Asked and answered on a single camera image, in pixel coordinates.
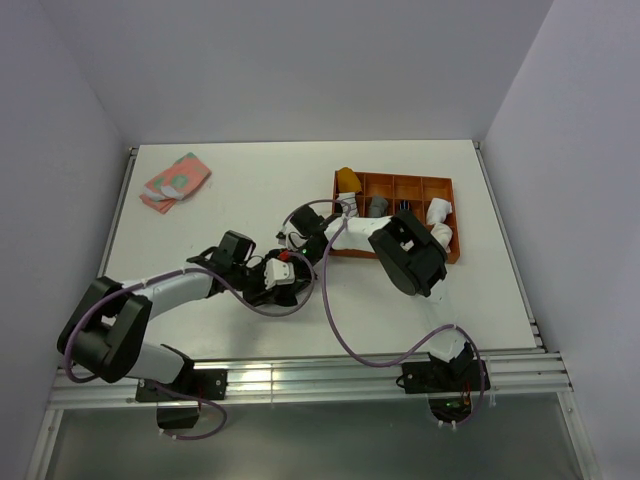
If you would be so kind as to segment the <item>black white striped rolled sock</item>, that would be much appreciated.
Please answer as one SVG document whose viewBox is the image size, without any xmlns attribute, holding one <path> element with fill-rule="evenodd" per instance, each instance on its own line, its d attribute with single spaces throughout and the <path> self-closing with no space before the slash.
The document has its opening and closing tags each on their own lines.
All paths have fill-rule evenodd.
<svg viewBox="0 0 640 480">
<path fill-rule="evenodd" d="M 335 212 L 348 218 L 358 217 L 357 194 L 355 192 L 339 193 L 336 197 Z"/>
</svg>

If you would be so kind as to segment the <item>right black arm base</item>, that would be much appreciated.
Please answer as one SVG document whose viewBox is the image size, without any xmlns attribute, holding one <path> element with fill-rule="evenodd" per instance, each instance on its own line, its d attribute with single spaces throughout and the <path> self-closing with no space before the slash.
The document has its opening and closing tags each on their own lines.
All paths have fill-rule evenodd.
<svg viewBox="0 0 640 480">
<path fill-rule="evenodd" d="M 485 362 L 472 360 L 461 368 L 435 358 L 401 365 L 396 386 L 405 394 L 439 395 L 428 400 L 437 421 L 453 425 L 464 422 L 474 411 L 473 394 L 484 395 L 491 387 Z"/>
</svg>

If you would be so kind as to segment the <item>orange divided tray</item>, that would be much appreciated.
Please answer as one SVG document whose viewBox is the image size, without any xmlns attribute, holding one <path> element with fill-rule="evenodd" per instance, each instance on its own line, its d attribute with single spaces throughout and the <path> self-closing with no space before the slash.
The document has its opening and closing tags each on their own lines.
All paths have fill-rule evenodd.
<svg viewBox="0 0 640 480">
<path fill-rule="evenodd" d="M 418 220 L 431 230 L 432 225 L 426 224 L 426 212 L 429 203 L 434 198 L 448 200 L 453 205 L 453 213 L 450 214 L 444 224 L 453 230 L 453 238 L 450 243 L 450 252 L 447 253 L 447 262 L 455 264 L 460 257 L 459 230 L 456 219 L 456 205 L 453 183 L 450 178 L 411 176 L 391 173 L 355 172 L 362 183 L 362 191 L 357 194 L 359 216 L 368 218 L 368 207 L 371 197 L 379 195 L 387 199 L 388 215 L 398 213 L 399 202 L 408 200 L 411 203 L 411 212 Z"/>
</svg>

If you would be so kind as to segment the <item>aluminium front rail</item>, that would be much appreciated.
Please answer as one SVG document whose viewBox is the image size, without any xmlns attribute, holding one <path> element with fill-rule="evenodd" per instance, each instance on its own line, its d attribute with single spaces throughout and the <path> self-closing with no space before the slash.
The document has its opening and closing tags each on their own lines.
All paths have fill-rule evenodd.
<svg viewBox="0 0 640 480">
<path fill-rule="evenodd" d="M 566 393 L 573 390 L 558 353 L 487 355 L 490 387 L 485 397 Z M 400 367 L 375 369 L 349 357 L 266 362 L 204 362 L 199 370 L 227 371 L 227 405 L 318 403 L 407 399 L 396 385 Z M 47 407 L 51 410 L 151 407 L 135 399 L 138 382 L 124 379 L 75 384 L 61 371 L 56 374 Z"/>
</svg>

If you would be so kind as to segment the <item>mustard yellow striped sock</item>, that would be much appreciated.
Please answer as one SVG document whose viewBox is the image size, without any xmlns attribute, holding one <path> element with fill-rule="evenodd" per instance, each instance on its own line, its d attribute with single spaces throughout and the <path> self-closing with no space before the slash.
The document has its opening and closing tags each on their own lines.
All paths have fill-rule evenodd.
<svg viewBox="0 0 640 480">
<path fill-rule="evenodd" d="M 336 188 L 338 193 L 359 193 L 362 183 L 351 168 L 343 167 L 336 172 Z"/>
</svg>

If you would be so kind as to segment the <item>lower white rolled sock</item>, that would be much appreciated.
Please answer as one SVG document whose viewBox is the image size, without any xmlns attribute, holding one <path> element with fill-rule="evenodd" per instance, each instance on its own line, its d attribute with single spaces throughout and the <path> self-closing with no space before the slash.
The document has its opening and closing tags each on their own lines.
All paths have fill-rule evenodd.
<svg viewBox="0 0 640 480">
<path fill-rule="evenodd" d="M 432 225 L 431 234 L 445 252 L 449 253 L 453 230 L 444 223 L 435 223 Z"/>
</svg>

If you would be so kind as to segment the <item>light grey rolled sock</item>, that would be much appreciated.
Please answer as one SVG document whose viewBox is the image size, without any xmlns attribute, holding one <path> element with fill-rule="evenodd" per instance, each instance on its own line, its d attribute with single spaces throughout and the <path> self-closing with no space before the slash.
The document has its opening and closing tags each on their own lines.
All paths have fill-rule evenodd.
<svg viewBox="0 0 640 480">
<path fill-rule="evenodd" d="M 368 216 L 370 218 L 385 217 L 388 212 L 388 205 L 386 198 L 379 195 L 372 196 L 368 207 Z"/>
</svg>

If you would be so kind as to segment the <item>upper white rolled sock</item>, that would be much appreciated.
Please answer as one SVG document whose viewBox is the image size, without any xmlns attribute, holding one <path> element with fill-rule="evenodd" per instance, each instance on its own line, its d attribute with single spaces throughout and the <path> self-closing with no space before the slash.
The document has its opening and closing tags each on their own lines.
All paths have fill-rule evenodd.
<svg viewBox="0 0 640 480">
<path fill-rule="evenodd" d="M 453 205 L 450 201 L 442 198 L 434 198 L 429 203 L 426 212 L 426 224 L 436 225 L 444 223 L 447 217 L 453 213 Z"/>
</svg>

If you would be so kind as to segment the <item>pink green patterned socks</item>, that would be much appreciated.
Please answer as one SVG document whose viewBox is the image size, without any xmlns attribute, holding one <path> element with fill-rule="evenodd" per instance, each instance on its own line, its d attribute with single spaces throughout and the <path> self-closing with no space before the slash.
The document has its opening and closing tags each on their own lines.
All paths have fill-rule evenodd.
<svg viewBox="0 0 640 480">
<path fill-rule="evenodd" d="M 156 212 L 166 214 L 176 203 L 192 196 L 210 175 L 211 170 L 189 152 L 147 181 L 139 198 Z"/>
</svg>

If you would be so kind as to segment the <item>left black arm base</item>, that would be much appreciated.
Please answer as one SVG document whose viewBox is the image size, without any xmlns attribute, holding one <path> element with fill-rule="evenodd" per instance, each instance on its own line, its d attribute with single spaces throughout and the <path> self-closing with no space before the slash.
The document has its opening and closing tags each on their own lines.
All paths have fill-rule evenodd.
<svg viewBox="0 0 640 480">
<path fill-rule="evenodd" d="M 180 441 L 204 440 L 226 426 L 228 413 L 219 401 L 225 399 L 227 385 L 226 369 L 195 369 L 171 384 L 140 380 L 135 401 L 157 404 L 156 424 L 161 434 Z M 204 418 L 206 409 L 219 413 L 218 424 L 205 433 L 190 433 Z"/>
</svg>

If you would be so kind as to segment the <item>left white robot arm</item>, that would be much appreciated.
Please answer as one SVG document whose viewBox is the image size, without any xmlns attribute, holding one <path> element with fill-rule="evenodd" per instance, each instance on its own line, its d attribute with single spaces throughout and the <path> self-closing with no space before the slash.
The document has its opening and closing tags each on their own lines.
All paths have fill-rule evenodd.
<svg viewBox="0 0 640 480">
<path fill-rule="evenodd" d="M 254 249 L 253 240 L 228 231 L 180 269 L 133 282 L 94 279 L 58 338 L 67 377 L 75 383 L 134 378 L 158 383 L 172 399 L 190 395 L 195 363 L 170 346 L 146 343 L 153 319 L 225 292 L 259 315 L 284 317 L 302 308 L 300 292 L 312 292 L 319 251 L 275 249 L 251 264 Z"/>
</svg>

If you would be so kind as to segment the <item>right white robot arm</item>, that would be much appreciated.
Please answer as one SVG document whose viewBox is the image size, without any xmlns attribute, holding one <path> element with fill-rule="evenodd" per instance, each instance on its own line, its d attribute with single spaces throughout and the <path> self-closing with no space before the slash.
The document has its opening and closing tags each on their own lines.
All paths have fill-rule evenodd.
<svg viewBox="0 0 640 480">
<path fill-rule="evenodd" d="M 334 243 L 341 238 L 362 237 L 372 247 L 392 284 L 408 296 L 421 295 L 442 301 L 446 290 L 447 253 L 441 243 L 422 225 L 414 214 L 403 210 L 391 217 L 371 219 L 368 224 L 360 217 L 333 215 L 327 219 L 315 213 L 309 203 L 299 207 L 285 220 L 292 224 L 306 239 L 304 247 L 311 252 L 310 261 L 322 263 L 321 292 L 329 326 L 344 351 L 357 362 L 373 367 L 387 368 L 404 363 L 436 335 L 451 330 L 458 332 L 464 343 L 457 355 L 438 356 L 431 354 L 435 383 L 443 389 L 452 390 L 462 383 L 472 362 L 483 368 L 477 346 L 469 334 L 452 321 L 429 332 L 406 353 L 388 362 L 373 362 L 359 356 L 340 334 L 332 315 L 327 289 L 327 267 L 329 253 Z"/>
</svg>

